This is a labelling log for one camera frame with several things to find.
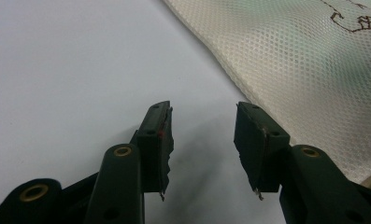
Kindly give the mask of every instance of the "black marker drawing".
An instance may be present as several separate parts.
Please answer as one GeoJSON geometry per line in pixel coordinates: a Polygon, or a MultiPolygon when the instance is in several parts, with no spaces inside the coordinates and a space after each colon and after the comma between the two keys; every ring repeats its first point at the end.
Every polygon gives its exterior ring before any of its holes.
{"type": "Polygon", "coordinates": [[[371,30],[371,8],[351,0],[321,0],[334,10],[331,20],[349,32],[371,30]]]}

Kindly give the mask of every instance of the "white table surface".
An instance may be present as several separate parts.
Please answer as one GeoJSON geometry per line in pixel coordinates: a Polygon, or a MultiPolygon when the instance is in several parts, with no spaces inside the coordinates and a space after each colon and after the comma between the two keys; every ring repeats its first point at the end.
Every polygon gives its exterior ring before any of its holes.
{"type": "Polygon", "coordinates": [[[284,223],[233,144],[247,99],[159,0],[0,1],[0,203],[31,179],[65,188],[97,172],[164,100],[175,150],[165,202],[146,194],[146,223],[284,223]]]}

